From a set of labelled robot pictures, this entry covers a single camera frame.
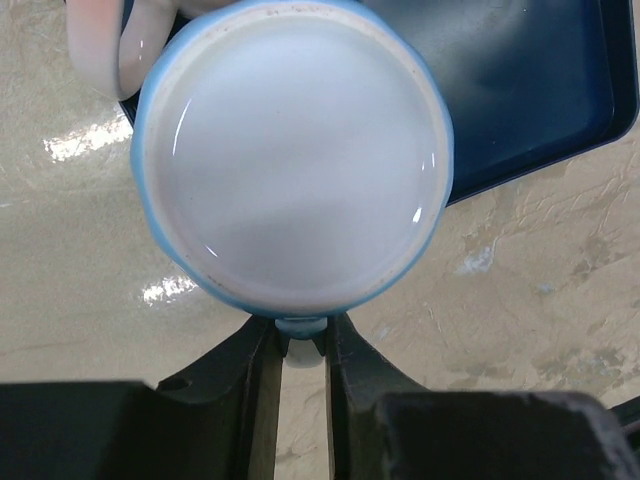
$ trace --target dark blue tray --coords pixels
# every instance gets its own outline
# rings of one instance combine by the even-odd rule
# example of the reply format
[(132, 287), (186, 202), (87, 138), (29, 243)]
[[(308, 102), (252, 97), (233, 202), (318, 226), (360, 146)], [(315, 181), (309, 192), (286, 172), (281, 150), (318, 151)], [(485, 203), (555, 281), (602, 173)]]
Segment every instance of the dark blue tray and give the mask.
[[(363, 0), (451, 112), (450, 203), (612, 142), (638, 112), (630, 0)], [(174, 33), (186, 24), (178, 17)], [(138, 96), (122, 103), (133, 123)]]

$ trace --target black object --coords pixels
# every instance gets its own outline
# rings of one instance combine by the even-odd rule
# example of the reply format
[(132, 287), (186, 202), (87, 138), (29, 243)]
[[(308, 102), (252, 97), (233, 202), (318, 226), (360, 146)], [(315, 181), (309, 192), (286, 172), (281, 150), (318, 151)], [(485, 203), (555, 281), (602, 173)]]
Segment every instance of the black object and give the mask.
[[(363, 0), (451, 112), (450, 203), (620, 138), (638, 111), (630, 0)], [(177, 32), (187, 20), (178, 16)], [(138, 96), (122, 103), (133, 123)]]
[[(0, 386), (0, 478), (273, 478), (282, 339), (251, 317), (156, 391)], [(575, 393), (429, 392), (344, 314), (324, 337), (331, 478), (638, 479), (613, 414)]]

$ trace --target cup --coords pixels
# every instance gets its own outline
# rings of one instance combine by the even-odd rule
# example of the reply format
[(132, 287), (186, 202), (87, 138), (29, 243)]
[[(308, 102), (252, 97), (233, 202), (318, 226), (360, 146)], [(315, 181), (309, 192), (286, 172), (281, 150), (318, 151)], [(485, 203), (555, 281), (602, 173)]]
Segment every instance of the cup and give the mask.
[(453, 130), (422, 58), (369, 9), (244, 0), (196, 18), (147, 75), (131, 165), (156, 242), (252, 314), (322, 318), (426, 249)]
[(136, 93), (164, 48), (178, 9), (188, 18), (234, 0), (67, 0), (71, 63), (111, 98)]

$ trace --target cup rim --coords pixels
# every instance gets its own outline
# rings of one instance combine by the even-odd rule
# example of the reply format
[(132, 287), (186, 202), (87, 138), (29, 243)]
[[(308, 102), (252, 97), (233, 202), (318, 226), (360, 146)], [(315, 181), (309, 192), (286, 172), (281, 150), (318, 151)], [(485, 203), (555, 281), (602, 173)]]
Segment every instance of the cup rim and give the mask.
[[(402, 48), (404, 51), (406, 51), (406, 53), (409, 54), (414, 64), (417, 65), (421, 70), (420, 73), (428, 83), (433, 95), (433, 101), (435, 101), (439, 109), (439, 112), (436, 112), (437, 115), (434, 114), (434, 116), (441, 120), (441, 125), (439, 125), (439, 128), (441, 128), (447, 136), (445, 150), (445, 153), (447, 154), (447, 162), (446, 164), (444, 164), (443, 162), (443, 165), (441, 165), (441, 168), (446, 169), (443, 174), (443, 176), (446, 175), (446, 184), (444, 185), (441, 205), (439, 207), (438, 213), (435, 215), (435, 219), (433, 221), (430, 232), (426, 236), (422, 247), (416, 251), (413, 259), (409, 261), (404, 268), (397, 271), (395, 275), (393, 275), (390, 279), (384, 281), (378, 288), (374, 289), (372, 292), (363, 296), (362, 298), (354, 300), (347, 305), (333, 307), (324, 311), (314, 311), (312, 313), (289, 313), (252, 305), (250, 303), (239, 300), (232, 294), (225, 291), (223, 288), (216, 286), (213, 281), (206, 280), (203, 275), (199, 274), (195, 268), (191, 267), (182, 258), (171, 241), (169, 241), (167, 234), (161, 227), (156, 217), (156, 213), (154, 212), (152, 199), (149, 194), (149, 189), (147, 187), (144, 173), (145, 145), (147, 143), (145, 135), (147, 133), (147, 129), (145, 128), (145, 126), (149, 124), (149, 112), (152, 110), (154, 98), (158, 94), (159, 87), (161, 86), (163, 80), (166, 79), (177, 57), (184, 51), (184, 49), (188, 48), (193, 41), (197, 40), (208, 29), (210, 29), (214, 25), (217, 25), (219, 22), (229, 19), (230, 17), (246, 13), (253, 7), (276, 6), (283, 4), (311, 4), (318, 6), (328, 6), (333, 9), (340, 9), (352, 14), (356, 14), (357, 16), (371, 22), (380, 30), (382, 30), (383, 33), (387, 35), (392, 42), (397, 44), (398, 47)], [(185, 27), (183, 27), (183, 29), (180, 30), (180, 32), (178, 32), (178, 34), (169, 42), (162, 55), (147, 75), (140, 92), (130, 156), (133, 177), (136, 182), (138, 192), (142, 200), (145, 217), (147, 219), (147, 223), (149, 224), (154, 240), (156, 241), (158, 246), (160, 246), (160, 248), (165, 252), (165, 254), (167, 254), (169, 258), (177, 263), (185, 271), (185, 273), (195, 281), (196, 284), (198, 284), (207, 293), (218, 298), (224, 303), (227, 303), (228, 305), (244, 310), (251, 314), (269, 318), (306, 318), (310, 316), (323, 317), (336, 315), (352, 309), (358, 305), (362, 305), (363, 303), (368, 302), (369, 300), (389, 289), (409, 270), (411, 270), (411, 268), (413, 268), (413, 266), (422, 257), (423, 253), (431, 243), (436, 227), (440, 221), (448, 198), (451, 194), (451, 188), (453, 184), (453, 149), (453, 126), (451, 117), (444, 103), (444, 100), (439, 93), (436, 82), (433, 79), (433, 76), (431, 75), (425, 61), (413, 49), (413, 47), (407, 44), (397, 33), (395, 33), (380, 17), (378, 17), (369, 8), (355, 1), (345, 0), (243, 0), (241, 2), (231, 4), (227, 7), (223, 7), (219, 10), (196, 18), (195, 20), (189, 22)]]

